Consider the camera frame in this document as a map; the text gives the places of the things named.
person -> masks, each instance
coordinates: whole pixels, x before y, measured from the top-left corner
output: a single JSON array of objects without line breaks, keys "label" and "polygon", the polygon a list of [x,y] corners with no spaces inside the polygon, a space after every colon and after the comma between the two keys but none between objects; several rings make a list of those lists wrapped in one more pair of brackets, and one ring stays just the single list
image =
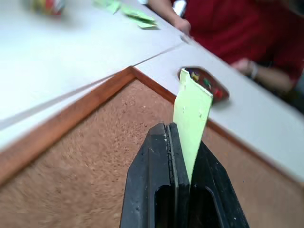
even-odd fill
[{"label": "person", "polygon": [[[185,18],[170,0],[149,6],[174,27],[267,89],[287,93],[304,63],[304,0],[187,0]],[[272,62],[271,67],[263,63]]]}]

bracelet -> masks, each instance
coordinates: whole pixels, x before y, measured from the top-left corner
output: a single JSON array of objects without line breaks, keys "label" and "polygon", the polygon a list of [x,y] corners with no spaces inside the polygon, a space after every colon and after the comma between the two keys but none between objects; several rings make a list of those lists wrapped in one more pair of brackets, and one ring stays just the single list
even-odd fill
[{"label": "bracelet", "polygon": [[257,67],[257,64],[253,61],[251,61],[250,64],[252,67],[252,72],[251,72],[250,78],[255,80],[257,73],[258,73],[258,67]]}]

wooden border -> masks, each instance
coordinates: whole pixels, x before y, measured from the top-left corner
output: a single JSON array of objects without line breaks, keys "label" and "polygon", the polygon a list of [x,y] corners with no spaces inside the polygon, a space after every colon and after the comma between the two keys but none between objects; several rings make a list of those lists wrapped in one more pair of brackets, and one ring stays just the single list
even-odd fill
[{"label": "wooden border", "polygon": [[[47,148],[52,146],[63,135],[74,128],[81,120],[90,115],[95,109],[135,79],[138,79],[141,83],[157,92],[164,99],[174,104],[176,98],[174,94],[143,74],[141,71],[134,67],[128,67],[98,86],[96,89],[92,90],[90,93],[86,94],[84,97],[77,100],[75,103],[71,104],[69,107],[62,110],[59,114],[55,115],[38,128],[34,129],[31,133],[21,138],[8,149],[0,152],[0,185],[9,180],[9,178],[18,171],[25,168]],[[291,183],[295,183],[302,188],[301,184],[296,182],[291,176],[282,172],[273,163],[261,157],[259,153],[255,152],[239,139],[226,132],[212,120],[208,119],[207,127],[240,147],[242,150],[245,150],[262,163],[270,166]]]}]

red shirt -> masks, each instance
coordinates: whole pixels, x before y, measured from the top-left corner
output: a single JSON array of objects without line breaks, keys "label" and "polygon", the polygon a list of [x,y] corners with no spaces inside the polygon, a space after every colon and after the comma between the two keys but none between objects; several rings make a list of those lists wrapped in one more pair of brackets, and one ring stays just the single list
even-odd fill
[{"label": "red shirt", "polygon": [[278,3],[187,0],[185,18],[195,40],[229,64],[274,60],[292,80],[302,73],[304,19]]}]

cork surface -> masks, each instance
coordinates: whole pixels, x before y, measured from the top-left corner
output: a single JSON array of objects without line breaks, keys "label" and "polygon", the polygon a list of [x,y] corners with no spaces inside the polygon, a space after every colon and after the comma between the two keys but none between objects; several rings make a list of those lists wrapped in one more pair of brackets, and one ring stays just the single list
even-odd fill
[{"label": "cork surface", "polygon": [[[0,189],[0,227],[119,227],[127,170],[148,130],[172,117],[172,104],[134,81]],[[250,227],[303,227],[299,189],[212,130],[203,140]]]}]

